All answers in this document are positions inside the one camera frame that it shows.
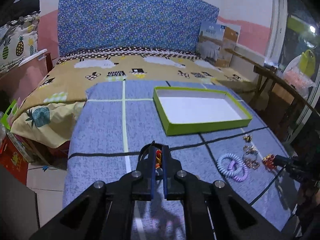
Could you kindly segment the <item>red beaded hair accessory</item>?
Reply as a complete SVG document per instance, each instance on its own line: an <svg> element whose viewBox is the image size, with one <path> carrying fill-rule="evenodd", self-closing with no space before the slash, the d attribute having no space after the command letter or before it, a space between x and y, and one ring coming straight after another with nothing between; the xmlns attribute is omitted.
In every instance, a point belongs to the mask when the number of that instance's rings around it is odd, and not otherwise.
<svg viewBox="0 0 320 240"><path fill-rule="evenodd" d="M277 167L274 165L274 158L275 156L273 154L268 154L267 156L263 157L262 163L268 170L274 170Z"/></svg>

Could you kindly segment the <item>gold rhinestone hair clip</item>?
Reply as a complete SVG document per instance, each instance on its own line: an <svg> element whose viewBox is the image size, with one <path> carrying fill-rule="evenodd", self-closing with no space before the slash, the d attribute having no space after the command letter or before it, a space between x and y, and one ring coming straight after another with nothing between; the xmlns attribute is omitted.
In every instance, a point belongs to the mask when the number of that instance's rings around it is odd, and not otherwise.
<svg viewBox="0 0 320 240"><path fill-rule="evenodd" d="M252 159L252 158L244 155L242 160L245 163L245 165L250 169L257 170L260 167L260 164L256 158Z"/></svg>

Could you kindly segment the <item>gold bead black scrunchie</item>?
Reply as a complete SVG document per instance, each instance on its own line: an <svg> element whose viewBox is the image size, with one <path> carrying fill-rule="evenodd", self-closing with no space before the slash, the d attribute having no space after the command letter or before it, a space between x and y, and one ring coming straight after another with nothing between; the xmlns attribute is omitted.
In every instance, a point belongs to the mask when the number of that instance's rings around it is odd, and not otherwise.
<svg viewBox="0 0 320 240"><path fill-rule="evenodd" d="M252 136L251 135L245 135L243 137L243 139L244 139L245 142L251 142L252 141Z"/></svg>

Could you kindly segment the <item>blue grey checked blanket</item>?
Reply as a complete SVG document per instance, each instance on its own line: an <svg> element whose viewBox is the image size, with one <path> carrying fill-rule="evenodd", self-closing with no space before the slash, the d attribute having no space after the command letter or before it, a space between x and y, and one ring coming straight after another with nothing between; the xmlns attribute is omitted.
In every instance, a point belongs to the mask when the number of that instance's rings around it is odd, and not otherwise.
<svg viewBox="0 0 320 240"><path fill-rule="evenodd" d="M242 135L252 136L259 161L269 153L287 157L287 152L267 125L247 105L241 102L253 119L247 127L167 137L153 103L154 87L167 87L165 81L123 81L98 83L86 92L85 103L76 122L67 161L67 175L62 207L66 207L92 183L110 183L120 179L137 165L140 149L155 141L179 148L172 157L183 169L212 183L228 184L279 231L282 231L295 206L298 183L285 172L268 171L263 164L249 170L248 178L237 183L220 176L214 160L224 153L243 155ZM157 181L155 198L137 202L138 218L132 225L131 239L185 239L181 202L169 202L163 197L162 181Z"/></svg>

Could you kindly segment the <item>green shallow cardboard box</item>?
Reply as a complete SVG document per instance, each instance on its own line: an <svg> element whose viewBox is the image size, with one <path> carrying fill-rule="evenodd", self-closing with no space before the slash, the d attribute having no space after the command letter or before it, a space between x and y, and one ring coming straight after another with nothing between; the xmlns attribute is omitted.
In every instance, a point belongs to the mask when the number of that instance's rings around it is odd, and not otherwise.
<svg viewBox="0 0 320 240"><path fill-rule="evenodd" d="M153 101L167 136L242 128L252 120L249 111L222 90L155 87Z"/></svg>

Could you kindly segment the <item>pink plastic bag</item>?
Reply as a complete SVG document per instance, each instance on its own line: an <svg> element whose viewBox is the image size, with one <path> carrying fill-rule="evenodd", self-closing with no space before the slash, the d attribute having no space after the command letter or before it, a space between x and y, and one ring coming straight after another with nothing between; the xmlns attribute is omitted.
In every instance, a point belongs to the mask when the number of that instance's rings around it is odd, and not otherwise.
<svg viewBox="0 0 320 240"><path fill-rule="evenodd" d="M309 88L315 87L316 84L312 81L311 77L304 75L299 70L300 57L301 55L295 57L287 65L283 72L283 79L306 100L309 97Z"/></svg>

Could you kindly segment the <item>dark wooden table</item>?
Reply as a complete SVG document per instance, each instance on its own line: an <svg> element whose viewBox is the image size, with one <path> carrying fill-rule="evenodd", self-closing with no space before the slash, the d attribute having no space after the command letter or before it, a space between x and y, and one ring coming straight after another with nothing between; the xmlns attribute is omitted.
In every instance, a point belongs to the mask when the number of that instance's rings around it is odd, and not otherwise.
<svg viewBox="0 0 320 240"><path fill-rule="evenodd" d="M253 64L253 72L257 73L258 81L256 88L254 90L253 98L250 100L249 105L253 108L255 106L256 101L258 100L259 96L265 89L269 80L272 81L272 88L273 89L275 84L278 84L280 87L285 89L288 93L293 96L293 102L290 107L285 111L282 119L278 123L280 128L287 128L290 122L293 119L293 115L295 114L297 107L302 105L303 107L307 107L312 113L315 113L319 116L319 113L308 103L292 86L288 85L282 78L278 77L274 72L269 70L266 67L261 66L260 64L246 58L245 56L239 54L237 51L231 49L225 49L228 53L231 53L251 64Z"/></svg>

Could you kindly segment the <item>yellow green bag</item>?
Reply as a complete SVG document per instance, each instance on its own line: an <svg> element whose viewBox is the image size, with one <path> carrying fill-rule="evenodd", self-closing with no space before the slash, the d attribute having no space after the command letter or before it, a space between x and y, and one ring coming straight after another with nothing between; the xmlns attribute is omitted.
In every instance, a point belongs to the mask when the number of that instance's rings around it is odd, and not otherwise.
<svg viewBox="0 0 320 240"><path fill-rule="evenodd" d="M299 70L306 76L312 77L315 72L316 58L311 50L306 50L301 54Z"/></svg>

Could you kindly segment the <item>yellow cartoon bed sheet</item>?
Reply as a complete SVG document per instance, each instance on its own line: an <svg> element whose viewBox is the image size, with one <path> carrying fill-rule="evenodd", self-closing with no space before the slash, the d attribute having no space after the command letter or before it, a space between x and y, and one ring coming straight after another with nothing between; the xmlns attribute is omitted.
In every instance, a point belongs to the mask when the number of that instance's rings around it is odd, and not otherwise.
<svg viewBox="0 0 320 240"><path fill-rule="evenodd" d="M11 132L51 148L67 142L93 87L98 98L117 100L133 90L129 80L145 85L156 80L191 82L197 87L223 85L237 93L253 82L232 68L216 67L190 52L122 47L82 50L60 58L55 67L25 98L14 116Z"/></svg>

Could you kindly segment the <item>red cardboard box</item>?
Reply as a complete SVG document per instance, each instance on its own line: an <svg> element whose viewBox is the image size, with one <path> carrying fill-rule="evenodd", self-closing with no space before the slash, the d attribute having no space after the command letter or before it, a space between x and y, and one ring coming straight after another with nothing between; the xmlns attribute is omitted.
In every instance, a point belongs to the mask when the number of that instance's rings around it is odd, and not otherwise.
<svg viewBox="0 0 320 240"><path fill-rule="evenodd" d="M1 165L26 185L28 165L34 161L35 153L27 141L8 132L1 142Z"/></svg>

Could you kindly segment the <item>bedding product cardboard box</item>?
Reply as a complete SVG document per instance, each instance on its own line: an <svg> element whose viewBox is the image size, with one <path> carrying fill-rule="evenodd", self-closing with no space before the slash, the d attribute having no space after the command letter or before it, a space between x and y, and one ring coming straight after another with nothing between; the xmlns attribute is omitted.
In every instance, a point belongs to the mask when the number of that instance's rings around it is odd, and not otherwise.
<svg viewBox="0 0 320 240"><path fill-rule="evenodd" d="M216 67L227 68L232 60L232 54L227 49L234 50L239 38L239 32L232 28L203 21L200 26L196 52L200 57Z"/></svg>

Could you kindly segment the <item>blue patterned headboard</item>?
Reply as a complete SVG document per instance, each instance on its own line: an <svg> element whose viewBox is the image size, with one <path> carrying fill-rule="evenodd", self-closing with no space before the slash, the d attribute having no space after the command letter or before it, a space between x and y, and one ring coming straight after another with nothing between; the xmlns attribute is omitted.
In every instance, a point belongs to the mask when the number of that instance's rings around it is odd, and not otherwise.
<svg viewBox="0 0 320 240"><path fill-rule="evenodd" d="M59 0L59 52L120 47L193 52L201 23L215 23L218 15L218 7L203 0Z"/></svg>

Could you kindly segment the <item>pink storage bin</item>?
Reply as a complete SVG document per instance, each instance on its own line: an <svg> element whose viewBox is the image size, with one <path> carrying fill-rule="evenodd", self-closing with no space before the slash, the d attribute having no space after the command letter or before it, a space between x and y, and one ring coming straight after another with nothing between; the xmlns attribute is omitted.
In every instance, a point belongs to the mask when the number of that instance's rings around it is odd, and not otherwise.
<svg viewBox="0 0 320 240"><path fill-rule="evenodd" d="M48 74L47 56L51 60L50 53L43 49L1 76L1 91L9 101L25 99L45 78Z"/></svg>

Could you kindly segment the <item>pineapple print storage bag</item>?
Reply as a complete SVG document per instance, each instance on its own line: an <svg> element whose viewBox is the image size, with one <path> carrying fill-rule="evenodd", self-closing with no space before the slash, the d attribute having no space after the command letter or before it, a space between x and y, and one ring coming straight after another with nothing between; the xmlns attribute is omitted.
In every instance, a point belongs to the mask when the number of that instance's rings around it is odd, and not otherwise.
<svg viewBox="0 0 320 240"><path fill-rule="evenodd" d="M20 17L1 26L1 73L19 65L38 51L37 13Z"/></svg>

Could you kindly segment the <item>black bag on top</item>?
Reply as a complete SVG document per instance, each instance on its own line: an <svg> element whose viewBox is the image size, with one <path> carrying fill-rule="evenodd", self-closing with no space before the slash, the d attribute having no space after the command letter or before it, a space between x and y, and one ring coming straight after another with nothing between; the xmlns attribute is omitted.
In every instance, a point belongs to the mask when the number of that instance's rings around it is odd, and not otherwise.
<svg viewBox="0 0 320 240"><path fill-rule="evenodd" d="M1 26L20 17L40 12L40 0L19 0L1 9Z"/></svg>

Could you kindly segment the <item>green handled bag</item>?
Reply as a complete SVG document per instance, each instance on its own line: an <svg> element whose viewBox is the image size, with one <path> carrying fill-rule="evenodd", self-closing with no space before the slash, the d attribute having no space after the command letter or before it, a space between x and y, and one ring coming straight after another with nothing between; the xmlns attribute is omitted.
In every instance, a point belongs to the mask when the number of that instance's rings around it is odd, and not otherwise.
<svg viewBox="0 0 320 240"><path fill-rule="evenodd" d="M17 100L13 100L6 112L1 117L1 124L7 129L11 130L13 123L13 117L16 115L18 110Z"/></svg>

